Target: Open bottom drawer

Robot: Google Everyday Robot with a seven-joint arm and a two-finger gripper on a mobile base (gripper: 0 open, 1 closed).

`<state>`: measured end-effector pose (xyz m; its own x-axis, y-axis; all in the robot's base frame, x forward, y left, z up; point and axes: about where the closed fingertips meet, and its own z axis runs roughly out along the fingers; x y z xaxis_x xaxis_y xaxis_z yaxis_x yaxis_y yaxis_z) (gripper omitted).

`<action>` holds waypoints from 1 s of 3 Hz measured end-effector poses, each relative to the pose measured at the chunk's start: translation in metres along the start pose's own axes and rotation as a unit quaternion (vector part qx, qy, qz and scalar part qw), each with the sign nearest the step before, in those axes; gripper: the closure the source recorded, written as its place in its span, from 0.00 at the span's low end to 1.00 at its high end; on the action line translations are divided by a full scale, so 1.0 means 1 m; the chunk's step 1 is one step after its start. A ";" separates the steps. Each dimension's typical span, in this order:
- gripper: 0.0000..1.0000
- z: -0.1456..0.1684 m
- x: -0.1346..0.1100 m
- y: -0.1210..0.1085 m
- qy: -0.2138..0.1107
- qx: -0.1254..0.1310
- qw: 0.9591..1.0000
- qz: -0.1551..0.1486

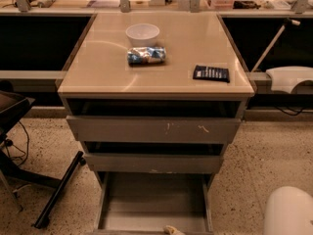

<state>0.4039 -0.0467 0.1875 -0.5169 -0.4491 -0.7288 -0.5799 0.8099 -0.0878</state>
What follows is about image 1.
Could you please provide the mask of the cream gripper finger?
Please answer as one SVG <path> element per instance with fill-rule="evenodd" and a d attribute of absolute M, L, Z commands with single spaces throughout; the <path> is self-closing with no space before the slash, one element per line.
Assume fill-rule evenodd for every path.
<path fill-rule="evenodd" d="M 171 225 L 165 225 L 163 227 L 163 231 L 167 235 L 186 235 L 185 233 L 183 233 L 182 231 L 178 230 L 176 227 L 171 226 Z"/>

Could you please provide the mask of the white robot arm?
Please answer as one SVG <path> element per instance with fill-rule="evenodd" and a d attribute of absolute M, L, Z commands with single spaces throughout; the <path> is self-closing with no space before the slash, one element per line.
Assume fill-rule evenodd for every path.
<path fill-rule="evenodd" d="M 291 186 L 267 199 L 261 235 L 313 235 L 313 197 Z"/>

